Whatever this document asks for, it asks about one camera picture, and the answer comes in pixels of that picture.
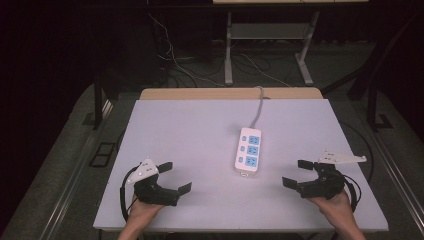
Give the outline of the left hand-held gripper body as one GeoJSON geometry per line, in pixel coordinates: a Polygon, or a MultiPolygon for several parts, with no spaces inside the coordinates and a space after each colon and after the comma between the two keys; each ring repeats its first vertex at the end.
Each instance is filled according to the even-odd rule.
{"type": "Polygon", "coordinates": [[[141,202],[176,206],[181,195],[178,190],[166,189],[157,183],[161,174],[157,166],[152,159],[146,158],[130,171],[126,184],[134,187],[134,194],[141,202]]]}

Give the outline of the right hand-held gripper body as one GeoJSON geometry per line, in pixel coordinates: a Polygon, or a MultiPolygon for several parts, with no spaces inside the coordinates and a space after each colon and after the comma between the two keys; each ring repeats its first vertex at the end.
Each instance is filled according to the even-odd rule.
{"type": "Polygon", "coordinates": [[[365,156],[348,155],[326,150],[316,162],[314,169],[318,178],[313,181],[298,183],[297,192],[302,198],[324,197],[331,199],[348,186],[352,196],[357,197],[355,187],[346,180],[346,176],[336,169],[337,164],[366,162],[365,156]]]}

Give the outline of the person's left hand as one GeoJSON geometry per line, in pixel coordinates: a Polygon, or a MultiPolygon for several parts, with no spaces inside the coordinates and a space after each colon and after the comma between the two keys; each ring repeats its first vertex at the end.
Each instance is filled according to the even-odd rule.
{"type": "Polygon", "coordinates": [[[147,204],[135,198],[130,207],[128,220],[138,223],[151,222],[163,208],[163,205],[147,204]]]}

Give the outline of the person's right hand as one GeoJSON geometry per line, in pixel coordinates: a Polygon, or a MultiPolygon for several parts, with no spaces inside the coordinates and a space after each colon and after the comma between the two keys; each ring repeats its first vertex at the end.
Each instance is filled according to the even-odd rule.
{"type": "Polygon", "coordinates": [[[350,200],[345,191],[342,191],[331,199],[315,197],[308,198],[308,201],[315,204],[319,211],[332,224],[348,222],[353,219],[350,200]]]}

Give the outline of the white power strip blue sockets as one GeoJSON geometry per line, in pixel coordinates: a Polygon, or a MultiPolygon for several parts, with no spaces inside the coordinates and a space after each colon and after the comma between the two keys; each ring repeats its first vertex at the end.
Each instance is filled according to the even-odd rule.
{"type": "Polygon", "coordinates": [[[262,132],[253,128],[242,128],[237,146],[234,168],[244,177],[255,175],[260,161],[262,132]]]}

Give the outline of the black metal stand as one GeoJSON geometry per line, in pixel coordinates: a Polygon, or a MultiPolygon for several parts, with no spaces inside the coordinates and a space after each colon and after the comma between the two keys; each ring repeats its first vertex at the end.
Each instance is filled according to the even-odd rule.
{"type": "Polygon", "coordinates": [[[368,87],[366,121],[374,132],[379,129],[389,129],[393,125],[385,114],[377,113],[378,81],[372,79],[368,87]]]}
{"type": "Polygon", "coordinates": [[[103,91],[100,75],[94,76],[94,123],[93,129],[97,130],[102,122],[107,118],[113,108],[113,103],[107,98],[103,91]]]}

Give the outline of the black floor frame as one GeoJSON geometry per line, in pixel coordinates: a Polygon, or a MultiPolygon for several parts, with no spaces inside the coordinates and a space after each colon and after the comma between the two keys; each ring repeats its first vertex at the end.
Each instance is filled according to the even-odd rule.
{"type": "Polygon", "coordinates": [[[89,166],[93,168],[105,168],[108,166],[115,144],[113,142],[101,142],[89,162],[89,166]]]}

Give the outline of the white metal desk frame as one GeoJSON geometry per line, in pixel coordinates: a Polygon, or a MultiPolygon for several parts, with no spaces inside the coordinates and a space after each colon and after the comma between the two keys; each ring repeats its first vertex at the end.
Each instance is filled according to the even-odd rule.
{"type": "Polygon", "coordinates": [[[227,13],[226,50],[224,58],[224,84],[233,85],[231,46],[233,40],[302,40],[303,45],[294,57],[306,85],[313,80],[305,62],[320,12],[315,11],[309,22],[302,23],[236,23],[232,13],[227,13]]]}

